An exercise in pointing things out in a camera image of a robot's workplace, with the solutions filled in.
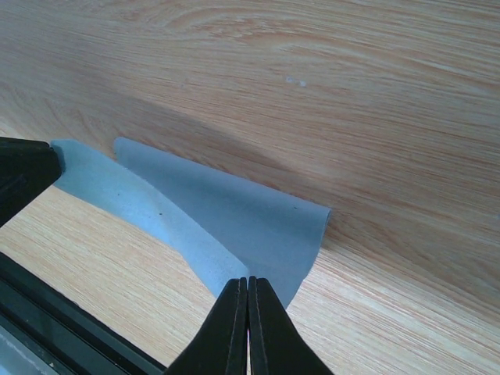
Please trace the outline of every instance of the fabric piece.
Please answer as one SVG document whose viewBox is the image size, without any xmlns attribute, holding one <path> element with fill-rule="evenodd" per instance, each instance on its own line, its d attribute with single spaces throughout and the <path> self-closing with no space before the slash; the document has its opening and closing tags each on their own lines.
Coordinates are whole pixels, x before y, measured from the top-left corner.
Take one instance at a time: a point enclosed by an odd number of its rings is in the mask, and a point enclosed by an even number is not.
<svg viewBox="0 0 500 375">
<path fill-rule="evenodd" d="M 286 307 L 313 266 L 330 210 L 126 138 L 118 163 L 53 141 L 56 187 L 171 245 L 218 296 L 230 278 L 267 278 Z"/>
</svg>

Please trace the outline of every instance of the wooden table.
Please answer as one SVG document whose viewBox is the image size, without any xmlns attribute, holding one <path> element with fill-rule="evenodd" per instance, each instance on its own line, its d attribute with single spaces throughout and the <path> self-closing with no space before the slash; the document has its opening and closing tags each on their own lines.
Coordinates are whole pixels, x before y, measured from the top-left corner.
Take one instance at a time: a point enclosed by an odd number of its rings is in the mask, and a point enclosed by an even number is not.
<svg viewBox="0 0 500 375">
<path fill-rule="evenodd" d="M 3 0 L 0 135 L 116 136 L 334 207 L 288 308 L 337 374 L 500 373 L 500 5 Z M 168 365 L 214 297 L 50 188 L 0 251 Z"/>
</svg>

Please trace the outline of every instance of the wooden tabletop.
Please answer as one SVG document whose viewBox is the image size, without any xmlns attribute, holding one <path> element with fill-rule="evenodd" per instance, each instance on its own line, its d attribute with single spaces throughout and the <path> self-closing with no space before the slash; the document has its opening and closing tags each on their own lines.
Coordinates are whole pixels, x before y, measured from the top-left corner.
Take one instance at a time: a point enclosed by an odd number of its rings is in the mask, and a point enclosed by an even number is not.
<svg viewBox="0 0 500 375">
<path fill-rule="evenodd" d="M 0 35 L 0 135 L 125 136 L 334 208 L 288 313 L 335 373 L 500 373 L 498 2 L 3 0 Z M 166 365 L 214 302 L 52 187 L 0 238 Z"/>
</svg>

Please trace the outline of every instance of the light blue cloth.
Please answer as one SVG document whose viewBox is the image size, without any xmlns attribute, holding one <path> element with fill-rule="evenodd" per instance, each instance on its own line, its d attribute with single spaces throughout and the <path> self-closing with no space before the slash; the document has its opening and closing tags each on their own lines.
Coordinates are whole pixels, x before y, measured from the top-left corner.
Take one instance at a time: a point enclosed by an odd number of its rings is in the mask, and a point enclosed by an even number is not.
<svg viewBox="0 0 500 375">
<path fill-rule="evenodd" d="M 56 187 L 171 245 L 215 296 L 230 278 L 265 277 L 286 307 L 317 257 L 326 207 L 126 138 L 119 164 L 77 141 L 52 147 Z"/>
</svg>

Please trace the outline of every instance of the black clamp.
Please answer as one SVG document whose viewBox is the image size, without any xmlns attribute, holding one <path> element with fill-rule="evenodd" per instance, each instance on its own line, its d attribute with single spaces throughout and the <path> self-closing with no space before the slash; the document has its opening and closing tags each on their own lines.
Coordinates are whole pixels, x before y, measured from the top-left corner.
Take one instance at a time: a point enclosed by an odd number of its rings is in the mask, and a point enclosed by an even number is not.
<svg viewBox="0 0 500 375">
<path fill-rule="evenodd" d="M 61 176 L 48 143 L 0 137 L 0 227 Z"/>
<path fill-rule="evenodd" d="M 302 340 L 267 279 L 229 280 L 198 334 L 166 375 L 332 372 Z"/>
</svg>

